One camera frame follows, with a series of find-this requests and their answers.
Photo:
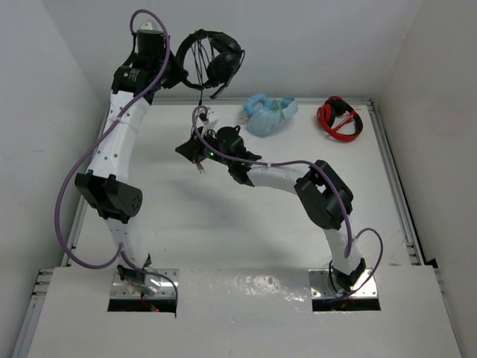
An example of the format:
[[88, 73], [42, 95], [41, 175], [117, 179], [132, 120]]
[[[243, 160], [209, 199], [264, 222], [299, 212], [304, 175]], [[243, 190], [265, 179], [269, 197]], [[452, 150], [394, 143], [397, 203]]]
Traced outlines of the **black headset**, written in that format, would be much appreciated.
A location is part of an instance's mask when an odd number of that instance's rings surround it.
[[186, 55], [192, 51], [198, 83], [186, 78], [183, 83], [191, 89], [216, 88], [211, 99], [216, 99], [229, 85], [240, 70], [246, 51], [228, 34], [220, 31], [199, 29], [181, 42], [176, 58], [185, 68]]

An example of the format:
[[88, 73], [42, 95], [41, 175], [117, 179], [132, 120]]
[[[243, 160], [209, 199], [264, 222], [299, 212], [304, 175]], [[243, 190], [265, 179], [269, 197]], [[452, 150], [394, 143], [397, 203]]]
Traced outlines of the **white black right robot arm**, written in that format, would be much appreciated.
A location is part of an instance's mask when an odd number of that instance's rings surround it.
[[206, 159], [225, 165], [230, 176], [242, 185], [296, 195], [309, 219], [325, 233], [335, 282], [345, 292], [352, 290], [365, 270], [350, 226], [353, 194], [326, 161], [317, 160], [305, 171], [291, 162], [282, 166], [267, 164], [246, 149], [238, 127], [218, 131], [200, 127], [175, 151], [197, 166]]

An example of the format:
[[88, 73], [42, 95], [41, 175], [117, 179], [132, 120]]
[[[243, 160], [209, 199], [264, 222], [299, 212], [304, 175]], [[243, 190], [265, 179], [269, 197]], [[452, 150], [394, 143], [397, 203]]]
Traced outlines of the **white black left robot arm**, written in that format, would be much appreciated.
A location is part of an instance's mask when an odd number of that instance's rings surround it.
[[86, 173], [75, 177], [75, 186], [104, 220], [119, 249], [123, 274], [142, 277], [150, 255], [142, 242], [137, 215], [141, 189], [129, 181], [129, 166], [141, 122], [163, 82], [177, 75], [170, 65], [167, 36], [161, 31], [139, 30], [133, 50], [115, 71], [110, 113], [101, 142]]

